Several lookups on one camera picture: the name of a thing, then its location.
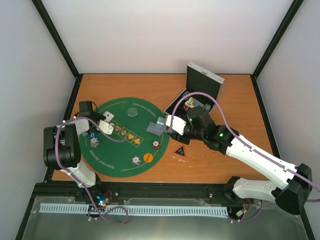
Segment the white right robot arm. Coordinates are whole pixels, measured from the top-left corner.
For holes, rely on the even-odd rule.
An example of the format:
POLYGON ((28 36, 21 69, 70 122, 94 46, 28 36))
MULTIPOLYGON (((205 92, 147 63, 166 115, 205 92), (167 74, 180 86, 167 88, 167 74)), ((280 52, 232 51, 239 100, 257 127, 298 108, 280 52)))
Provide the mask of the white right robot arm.
POLYGON ((235 158, 264 175, 266 180, 233 176, 224 186, 227 199, 257 199, 276 203, 285 212, 299 215, 312 191, 312 170, 296 166, 262 150, 226 125, 217 125, 209 113, 197 106, 184 118, 167 115, 165 125, 171 138, 189 144, 202 141, 210 150, 235 158))

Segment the black triangular button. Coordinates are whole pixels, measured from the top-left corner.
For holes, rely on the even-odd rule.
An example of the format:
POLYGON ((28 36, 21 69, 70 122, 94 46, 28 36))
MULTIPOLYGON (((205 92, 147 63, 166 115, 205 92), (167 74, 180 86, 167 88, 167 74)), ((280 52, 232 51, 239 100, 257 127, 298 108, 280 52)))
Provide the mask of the black triangular button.
POLYGON ((174 151, 174 153, 175 153, 176 155, 179 155, 179 156, 182 156, 182 157, 185 157, 185 156, 186 156, 185 148, 184 148, 183 145, 180 146, 179 148, 177 148, 177 149, 174 151))

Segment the small blue blind button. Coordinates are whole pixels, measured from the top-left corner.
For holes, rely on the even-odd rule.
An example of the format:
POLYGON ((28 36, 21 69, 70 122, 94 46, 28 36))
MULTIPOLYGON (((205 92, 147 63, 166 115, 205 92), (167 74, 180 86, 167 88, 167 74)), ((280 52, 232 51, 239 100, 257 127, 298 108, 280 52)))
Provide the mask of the small blue blind button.
POLYGON ((92 139, 92 138, 97 138, 97 133, 96 132, 90 132, 89 134, 88 134, 88 136, 89 136, 89 138, 90 139, 92 139))

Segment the blue card deck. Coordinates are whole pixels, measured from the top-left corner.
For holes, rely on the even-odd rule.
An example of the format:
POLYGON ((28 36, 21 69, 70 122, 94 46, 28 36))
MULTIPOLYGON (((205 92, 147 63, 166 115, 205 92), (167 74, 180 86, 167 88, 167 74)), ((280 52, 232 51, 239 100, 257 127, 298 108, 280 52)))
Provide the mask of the blue card deck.
POLYGON ((166 119, 163 117, 158 117, 156 129, 161 132, 172 132, 172 129, 166 125, 166 119))

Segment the clear acrylic dealer button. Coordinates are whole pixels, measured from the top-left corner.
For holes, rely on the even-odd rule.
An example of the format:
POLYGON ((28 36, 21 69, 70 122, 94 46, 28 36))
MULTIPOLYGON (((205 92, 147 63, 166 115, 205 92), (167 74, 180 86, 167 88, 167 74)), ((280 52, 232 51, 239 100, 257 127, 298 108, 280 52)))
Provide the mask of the clear acrylic dealer button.
POLYGON ((127 115, 129 117, 136 117, 138 115, 138 109, 135 108, 135 107, 130 107, 128 110, 127 110, 127 115))

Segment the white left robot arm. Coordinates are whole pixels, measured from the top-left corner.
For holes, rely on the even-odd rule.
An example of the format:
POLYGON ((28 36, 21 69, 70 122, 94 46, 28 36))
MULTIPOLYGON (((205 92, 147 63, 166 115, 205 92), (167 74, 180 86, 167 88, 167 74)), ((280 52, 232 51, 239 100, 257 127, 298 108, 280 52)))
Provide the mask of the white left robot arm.
POLYGON ((79 135, 89 138, 92 147, 99 145, 96 125, 106 117, 98 113, 98 106, 92 101, 81 101, 79 112, 73 121, 63 126, 58 133, 58 126, 46 127, 43 130, 43 161, 51 169, 70 176, 79 188, 87 187, 86 195, 92 201, 103 198, 104 188, 96 173, 91 171, 81 160, 82 153, 79 135))

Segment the orange big blind button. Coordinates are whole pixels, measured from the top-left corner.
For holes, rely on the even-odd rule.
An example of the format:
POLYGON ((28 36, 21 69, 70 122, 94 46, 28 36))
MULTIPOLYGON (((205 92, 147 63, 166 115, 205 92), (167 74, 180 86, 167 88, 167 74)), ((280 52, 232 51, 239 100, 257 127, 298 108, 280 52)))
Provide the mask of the orange big blind button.
POLYGON ((145 163, 151 163, 154 159, 154 156, 151 154, 151 153, 146 153, 144 156, 143 156, 143 160, 145 163))

